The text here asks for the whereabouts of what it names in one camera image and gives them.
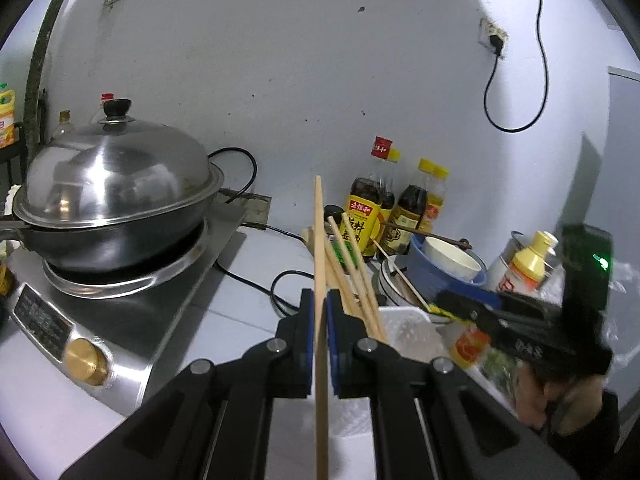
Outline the person right hand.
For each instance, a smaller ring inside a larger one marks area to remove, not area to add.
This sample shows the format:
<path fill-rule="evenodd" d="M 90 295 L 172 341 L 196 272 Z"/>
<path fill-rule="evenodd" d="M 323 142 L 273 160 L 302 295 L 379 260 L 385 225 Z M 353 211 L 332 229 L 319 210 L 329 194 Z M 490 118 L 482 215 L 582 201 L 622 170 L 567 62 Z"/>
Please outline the person right hand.
<path fill-rule="evenodd" d="M 556 404 L 551 416 L 552 430 L 561 436 L 574 434 L 600 413 L 604 385 L 605 377 L 598 375 L 543 385 L 533 367 L 523 363 L 515 374 L 514 404 L 518 420 L 525 426 L 541 429 L 548 420 L 546 409 Z"/>

